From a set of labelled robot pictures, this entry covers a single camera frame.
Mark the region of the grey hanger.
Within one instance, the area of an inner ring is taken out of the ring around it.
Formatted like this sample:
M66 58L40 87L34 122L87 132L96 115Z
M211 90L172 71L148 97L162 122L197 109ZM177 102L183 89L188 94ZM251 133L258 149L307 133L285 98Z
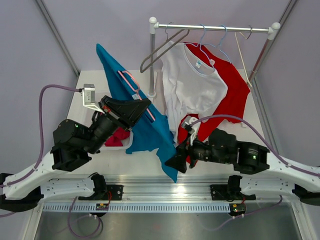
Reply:
M161 27L162 29L165 29L165 33L167 33L167 29L177 29L178 31L173 34L171 37L167 35L167 38L163 44L161 44L159 47L155 48L155 42L156 42L156 34L151 33L150 34L150 54L141 62L139 71L140 73L144 73L147 69L153 67L154 63L159 60L164 54L166 54L170 49L172 49L174 46L179 44L184 38L186 38L190 30L186 29L186 33L180 37L177 41L174 41L172 45L168 46L165 50L162 50L163 47L165 47L169 42L171 42L176 36L181 34L185 29L181 27L174 26L171 22L169 24L165 24Z

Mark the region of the magenta t shirt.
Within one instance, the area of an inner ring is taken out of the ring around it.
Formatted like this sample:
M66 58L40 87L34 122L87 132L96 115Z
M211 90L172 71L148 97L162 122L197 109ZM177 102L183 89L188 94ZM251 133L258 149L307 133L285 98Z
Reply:
M122 128L118 128L113 135L104 143L106 147L122 147L123 140L126 140L130 136L130 131L126 131Z

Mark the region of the pink hanger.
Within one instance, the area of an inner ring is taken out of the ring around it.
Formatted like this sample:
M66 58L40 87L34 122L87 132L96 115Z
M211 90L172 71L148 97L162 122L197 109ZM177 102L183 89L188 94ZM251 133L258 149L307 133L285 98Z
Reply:
M142 92L139 83L133 75L127 70L117 71L119 87L117 98L119 100L149 100Z

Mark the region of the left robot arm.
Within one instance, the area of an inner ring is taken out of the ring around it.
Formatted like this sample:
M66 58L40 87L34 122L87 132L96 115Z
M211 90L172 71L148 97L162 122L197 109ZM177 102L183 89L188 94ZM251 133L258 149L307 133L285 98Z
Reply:
M105 178L93 173L81 180L63 182L58 176L72 172L100 153L105 142L121 128L131 131L151 105L149 99L116 100L105 95L94 107L91 125L71 119L62 121L53 132L54 146L40 164L17 174L2 173L0 208L19 213L53 199L78 197L101 200L108 192Z

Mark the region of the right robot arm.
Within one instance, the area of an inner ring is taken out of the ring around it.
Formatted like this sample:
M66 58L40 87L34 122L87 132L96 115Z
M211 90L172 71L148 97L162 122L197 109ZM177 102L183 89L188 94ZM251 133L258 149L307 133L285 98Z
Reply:
M197 161L233 166L237 174L228 178L227 199L277 194L295 195L307 205L320 204L319 167L284 159L265 146L238 141L235 135L218 128L206 142L189 134L165 165L185 173Z

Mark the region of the blue t shirt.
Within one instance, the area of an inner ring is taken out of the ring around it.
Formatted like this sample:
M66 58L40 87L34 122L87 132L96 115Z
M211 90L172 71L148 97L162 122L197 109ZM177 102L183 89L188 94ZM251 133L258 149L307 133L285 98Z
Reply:
M117 62L99 43L96 44L96 53L103 65L111 97L117 100L119 87L117 71L126 70ZM178 179L178 171L165 166L165 162L176 154L174 137L170 131L168 119L151 104L144 112L138 123L132 128L133 143L126 150L127 154L142 151L157 150L156 155L161 162L163 172L174 182Z

